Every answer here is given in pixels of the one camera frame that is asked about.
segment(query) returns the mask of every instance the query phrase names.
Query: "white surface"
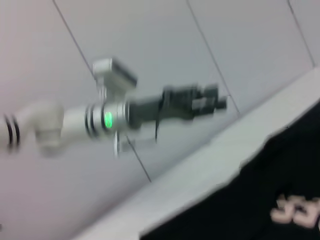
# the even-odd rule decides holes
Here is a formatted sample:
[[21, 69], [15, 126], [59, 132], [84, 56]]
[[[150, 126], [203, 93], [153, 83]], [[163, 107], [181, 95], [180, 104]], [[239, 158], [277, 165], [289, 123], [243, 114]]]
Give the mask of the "white surface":
[[[0, 112], [36, 100], [68, 108], [95, 102], [96, 85], [49, 0], [0, 1]], [[1, 240], [63, 240], [148, 179], [136, 157], [113, 157], [112, 142], [42, 158], [32, 136], [0, 155]]]
[[287, 0], [190, 0], [190, 5], [241, 113], [311, 70]]
[[281, 131], [320, 98], [320, 72], [312, 70], [244, 116], [144, 187], [73, 240], [137, 240], [184, 207], [228, 183], [266, 138]]
[[[185, 0], [56, 0], [91, 65], [115, 56], [138, 77], [137, 97], [158, 95], [166, 85], [217, 83], [227, 94]], [[237, 118], [233, 103], [226, 113], [190, 125], [160, 125], [158, 144], [137, 147], [151, 179], [177, 164]], [[146, 127], [138, 139], [154, 137]]]
[[290, 0], [290, 4], [315, 64], [318, 66], [320, 64], [320, 1]]

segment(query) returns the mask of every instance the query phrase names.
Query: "green led light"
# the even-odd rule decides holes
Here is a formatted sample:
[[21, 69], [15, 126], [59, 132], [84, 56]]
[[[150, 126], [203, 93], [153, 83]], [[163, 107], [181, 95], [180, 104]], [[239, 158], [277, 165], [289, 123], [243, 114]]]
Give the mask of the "green led light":
[[104, 115], [104, 124], [108, 129], [112, 127], [112, 114], [111, 114], [111, 112], [107, 112]]

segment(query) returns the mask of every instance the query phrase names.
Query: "black shirt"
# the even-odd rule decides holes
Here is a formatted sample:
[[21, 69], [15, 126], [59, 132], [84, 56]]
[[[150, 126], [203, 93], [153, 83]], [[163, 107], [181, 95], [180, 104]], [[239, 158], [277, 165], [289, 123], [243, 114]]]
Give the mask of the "black shirt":
[[[294, 196], [305, 200], [295, 202]], [[284, 200], [277, 205], [279, 198]], [[141, 240], [320, 240], [320, 204], [308, 210], [318, 206], [315, 198], [320, 198], [320, 103], [271, 137], [230, 184]]]

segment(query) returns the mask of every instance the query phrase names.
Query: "black cloth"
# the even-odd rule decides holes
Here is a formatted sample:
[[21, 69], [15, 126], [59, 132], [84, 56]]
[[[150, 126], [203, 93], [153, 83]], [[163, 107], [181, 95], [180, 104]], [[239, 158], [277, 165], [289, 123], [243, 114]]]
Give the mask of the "black cloth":
[[313, 228], [272, 221], [281, 194], [320, 197], [320, 103], [269, 138], [227, 186], [140, 239], [320, 240], [319, 219]]

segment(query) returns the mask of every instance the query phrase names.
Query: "black ring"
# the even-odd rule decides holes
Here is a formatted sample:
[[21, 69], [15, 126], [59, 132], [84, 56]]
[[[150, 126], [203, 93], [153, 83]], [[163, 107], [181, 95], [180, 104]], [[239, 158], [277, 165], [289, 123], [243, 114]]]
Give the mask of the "black ring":
[[15, 128], [15, 134], [16, 134], [16, 147], [18, 148], [20, 145], [20, 129], [17, 123], [17, 119], [15, 116], [12, 116], [12, 121], [14, 124], [14, 128]]
[[12, 142], [13, 142], [13, 133], [12, 133], [12, 128], [11, 128], [11, 124], [9, 122], [9, 119], [6, 115], [4, 115], [4, 119], [5, 119], [5, 122], [6, 122], [6, 125], [8, 127], [8, 133], [9, 133], [9, 143], [8, 143], [8, 149], [12, 149]]
[[86, 107], [85, 109], [85, 114], [84, 114], [84, 126], [85, 126], [85, 131], [89, 135], [90, 138], [92, 138], [92, 135], [89, 131], [89, 125], [88, 125], [88, 111], [89, 111], [89, 106]]
[[107, 104], [107, 101], [104, 101], [104, 103], [102, 104], [102, 108], [101, 108], [101, 125], [102, 125], [102, 129], [107, 133], [107, 132], [109, 132], [109, 130], [105, 124], [105, 106], [106, 106], [106, 104]]
[[99, 136], [99, 133], [97, 132], [96, 128], [95, 128], [95, 123], [94, 123], [94, 109], [95, 109], [95, 105], [93, 104], [91, 106], [91, 115], [90, 115], [90, 126], [91, 126], [91, 129], [92, 129], [92, 133], [93, 133], [93, 136], [94, 137], [98, 137]]

